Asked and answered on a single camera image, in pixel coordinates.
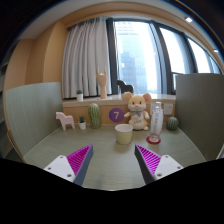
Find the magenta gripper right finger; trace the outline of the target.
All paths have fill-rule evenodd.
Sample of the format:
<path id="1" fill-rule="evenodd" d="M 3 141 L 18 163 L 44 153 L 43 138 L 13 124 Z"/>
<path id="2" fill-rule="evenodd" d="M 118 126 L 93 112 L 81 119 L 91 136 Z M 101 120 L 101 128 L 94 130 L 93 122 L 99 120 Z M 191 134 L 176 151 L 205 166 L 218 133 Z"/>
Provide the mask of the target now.
<path id="1" fill-rule="evenodd" d="M 135 156 L 146 184 L 150 184 L 183 168 L 171 156 L 160 156 L 140 145 L 135 146 Z"/>

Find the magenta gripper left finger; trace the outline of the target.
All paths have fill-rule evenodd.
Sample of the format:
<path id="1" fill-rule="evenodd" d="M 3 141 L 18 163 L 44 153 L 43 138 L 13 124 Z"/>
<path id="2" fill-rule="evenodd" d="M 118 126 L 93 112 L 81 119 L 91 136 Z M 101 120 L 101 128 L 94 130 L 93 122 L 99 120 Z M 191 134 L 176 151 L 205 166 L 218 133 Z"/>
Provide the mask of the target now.
<path id="1" fill-rule="evenodd" d="M 44 170 L 82 186 L 92 156 L 93 145 L 90 144 L 73 152 L 69 156 L 59 155 Z"/>

